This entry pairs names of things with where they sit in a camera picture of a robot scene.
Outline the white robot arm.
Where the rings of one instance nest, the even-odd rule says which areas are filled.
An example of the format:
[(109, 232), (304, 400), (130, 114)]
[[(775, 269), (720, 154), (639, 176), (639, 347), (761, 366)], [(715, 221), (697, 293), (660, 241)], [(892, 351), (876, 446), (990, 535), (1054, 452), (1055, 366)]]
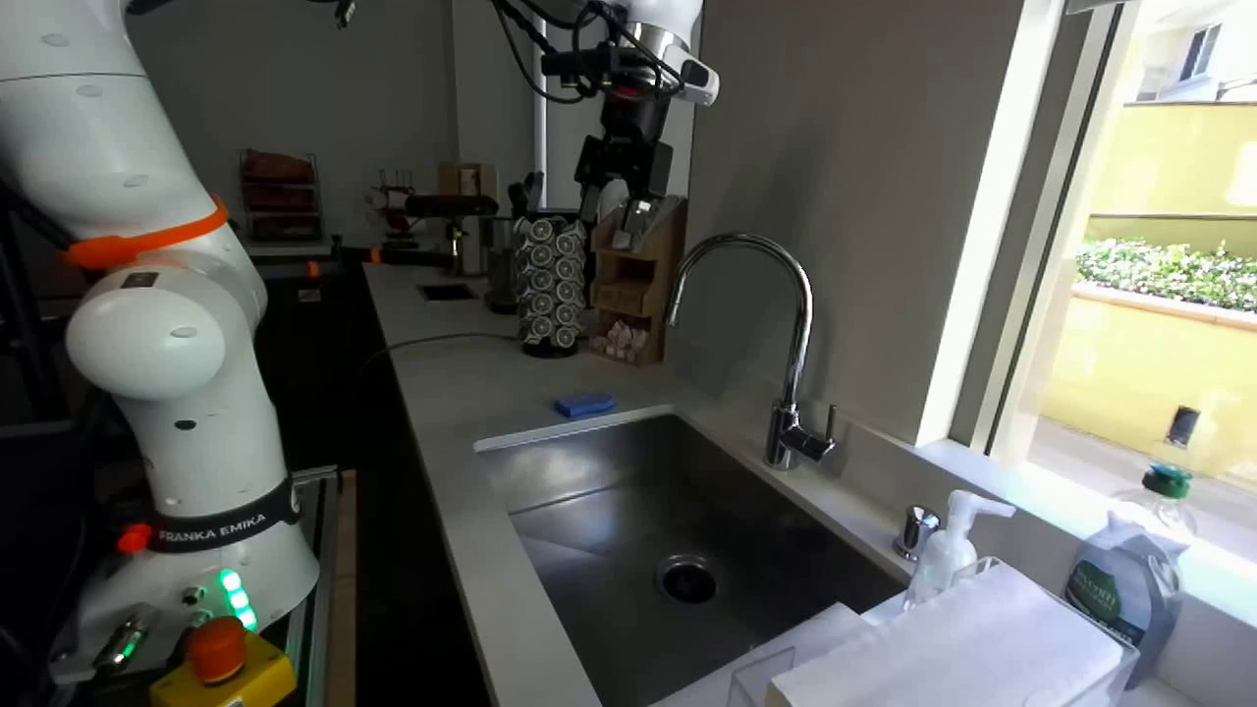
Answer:
[(71, 366), (139, 442), (152, 524), (88, 587), (76, 653), (213, 616), (267, 630), (318, 587), (257, 361), (267, 286), (126, 35), (126, 0), (0, 0), (0, 172), (96, 286)]

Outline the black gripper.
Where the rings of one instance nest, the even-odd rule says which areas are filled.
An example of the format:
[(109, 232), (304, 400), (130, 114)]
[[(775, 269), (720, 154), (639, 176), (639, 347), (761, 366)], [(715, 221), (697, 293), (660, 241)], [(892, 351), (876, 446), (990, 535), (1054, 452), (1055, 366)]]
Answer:
[(629, 189), (626, 245), (639, 245), (669, 189), (672, 145), (663, 143), (669, 97), (660, 90), (615, 83), (602, 101), (602, 133), (581, 143), (572, 183)]

